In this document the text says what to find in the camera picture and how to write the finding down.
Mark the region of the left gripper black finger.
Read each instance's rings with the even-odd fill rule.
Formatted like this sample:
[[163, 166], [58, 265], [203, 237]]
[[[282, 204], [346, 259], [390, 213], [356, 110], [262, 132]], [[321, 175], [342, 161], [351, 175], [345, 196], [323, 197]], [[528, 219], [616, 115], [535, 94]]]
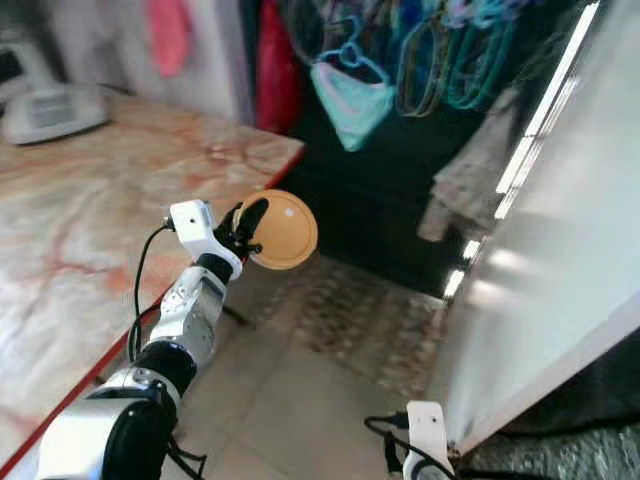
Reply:
[[266, 198], [256, 198], [253, 201], [244, 201], [238, 205], [238, 244], [243, 248], [260, 248], [261, 244], [255, 236], [262, 219], [269, 210], [269, 201]]

